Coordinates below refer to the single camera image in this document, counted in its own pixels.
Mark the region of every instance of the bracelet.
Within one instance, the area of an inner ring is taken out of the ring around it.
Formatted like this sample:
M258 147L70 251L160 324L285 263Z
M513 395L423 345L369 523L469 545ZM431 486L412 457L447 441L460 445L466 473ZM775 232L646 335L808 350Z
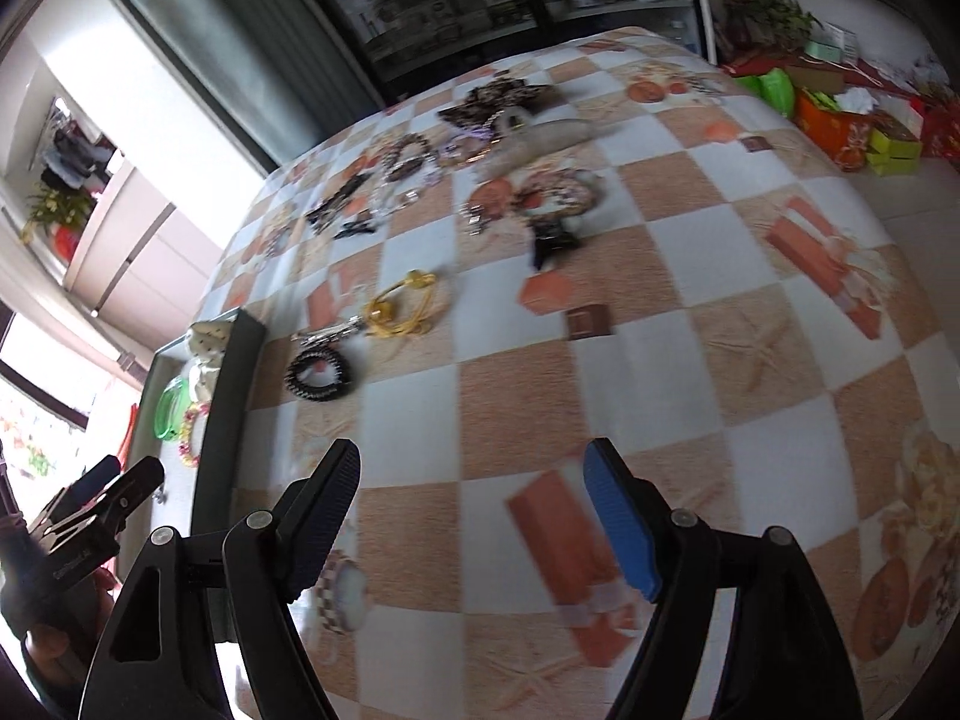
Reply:
M434 285L437 283L435 274L425 274L423 271L410 271L401 281L383 290L373 298L363 309L363 319L370 329L370 334L378 338L392 338L393 336L407 336L425 333L430 329L430 323L425 319L427 309L433 301ZM425 290L424 299L416 306L410 319L404 322L392 322L394 306L387 300L387 295L402 287L411 287L415 290Z
M317 362L326 362L334 372L334 380L330 384L311 385L301 381L299 375L304 370L313 367ZM309 346L294 357L294 361L287 367L283 376L283 384L296 397L304 400L334 400L347 394L350 384L350 366L346 358L332 346Z
M587 213L597 201L592 186L577 178L579 170L537 172L523 182L514 196L514 213L528 224L576 217Z
M181 461L189 469L195 469L200 464L200 455L193 453L191 443L193 440L193 426L200 415L210 413L209 403L191 403L184 412L184 421L179 428L179 446L176 451L181 456Z
M176 425L176 414L185 407L186 391L186 379L175 376L160 394L157 410L154 411L154 436L162 442L168 442L176 437L176 431L179 429Z
M423 149L423 151L403 160L400 165L397 165L397 160L400 160L400 153L402 153L407 146L414 145L419 146ZM430 146L430 142L424 138L424 136L419 135L416 132L411 132L409 135L404 135L390 147L386 154L383 155L381 164L383 165L383 170L386 172L384 180L389 183L401 181L408 175L412 175L419 170L421 165L427 159L437 159L437 153L434 151L433 146Z

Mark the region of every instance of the curtain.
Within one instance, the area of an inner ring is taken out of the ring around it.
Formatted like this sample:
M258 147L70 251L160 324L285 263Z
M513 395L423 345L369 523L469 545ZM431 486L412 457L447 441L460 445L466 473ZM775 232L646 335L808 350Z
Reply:
M277 164L382 100L304 0L127 0Z

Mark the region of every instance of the table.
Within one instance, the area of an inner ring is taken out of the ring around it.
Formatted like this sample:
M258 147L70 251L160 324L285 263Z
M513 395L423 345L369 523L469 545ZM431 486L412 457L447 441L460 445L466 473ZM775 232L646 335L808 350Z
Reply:
M373 149L406 132L439 138L437 110L500 70L555 84L537 121L600 127L541 160L602 181L577 220L579 250L535 274L515 220L464 234L475 167L372 235L304 229L301 215ZM680 85L637 103L637 81ZM414 268L440 276L429 333L346 341L359 385L342 399L285 391L291 333L351 316ZM336 548L373 606L358 631L334 635L306 597L295 605L342 718L604 717L651 608L623 586L584 495L577 460L591 436L714 527L795 533L867 717L904 696L952 624L960 391L928 299L816 146L643 29L494 62L282 167L199 317L238 305L268 339L237 517L270 506L334 437L361 450ZM709 714L732 607L718 596L690 717Z

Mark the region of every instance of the blue gripper pad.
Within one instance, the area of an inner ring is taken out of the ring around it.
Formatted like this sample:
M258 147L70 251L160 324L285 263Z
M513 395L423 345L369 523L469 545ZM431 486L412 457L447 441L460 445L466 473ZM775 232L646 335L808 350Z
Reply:
M620 464L621 473L632 478L621 459L608 457L596 442L589 442L584 452L584 484L627 584L654 603L664 581L656 570L653 537L613 464Z

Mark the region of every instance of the metal screw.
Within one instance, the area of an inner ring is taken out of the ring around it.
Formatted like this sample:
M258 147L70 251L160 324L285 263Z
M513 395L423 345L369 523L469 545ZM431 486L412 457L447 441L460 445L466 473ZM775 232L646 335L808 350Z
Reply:
M165 543L170 541L171 538L174 538L174 529L166 526L157 528L150 534L150 541L155 543L158 547L164 546Z
M793 533L779 525L775 525L767 531L767 536L770 536L770 541L773 541L779 547L788 547L793 543Z
M670 512L670 521L678 528L692 528L699 520L689 509L673 509Z
M266 528L273 521L274 516L270 512L253 512L247 515L247 527L254 531Z

